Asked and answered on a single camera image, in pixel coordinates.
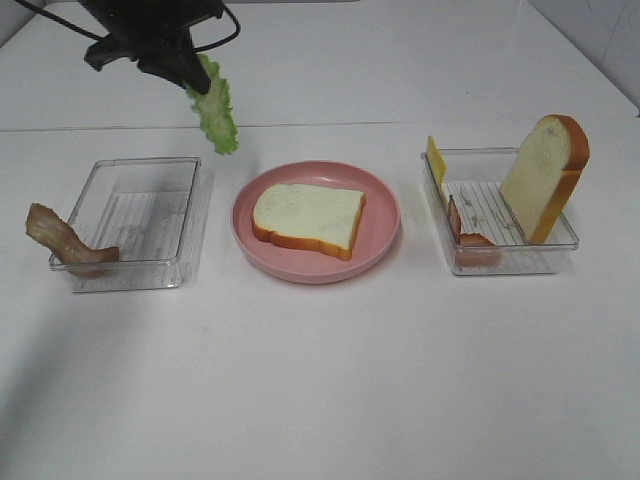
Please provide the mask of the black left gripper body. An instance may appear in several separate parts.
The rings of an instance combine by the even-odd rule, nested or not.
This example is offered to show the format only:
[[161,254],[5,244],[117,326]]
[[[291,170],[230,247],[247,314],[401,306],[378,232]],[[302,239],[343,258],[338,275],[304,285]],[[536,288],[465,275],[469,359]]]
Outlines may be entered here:
[[199,68],[189,29],[224,12],[221,1],[83,1],[108,34],[91,45],[85,61],[96,70],[120,58],[145,66],[190,71]]

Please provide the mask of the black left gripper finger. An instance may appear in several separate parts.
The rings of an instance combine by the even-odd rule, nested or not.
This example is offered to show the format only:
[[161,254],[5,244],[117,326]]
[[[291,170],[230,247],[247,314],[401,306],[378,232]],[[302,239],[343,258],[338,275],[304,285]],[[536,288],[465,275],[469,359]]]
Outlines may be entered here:
[[173,58],[141,57],[137,62],[137,68],[143,73],[162,78],[177,86],[185,85],[181,66]]
[[180,52],[172,58],[174,82],[180,87],[191,87],[199,94],[206,94],[210,89],[210,78],[196,53],[195,47],[185,44]]

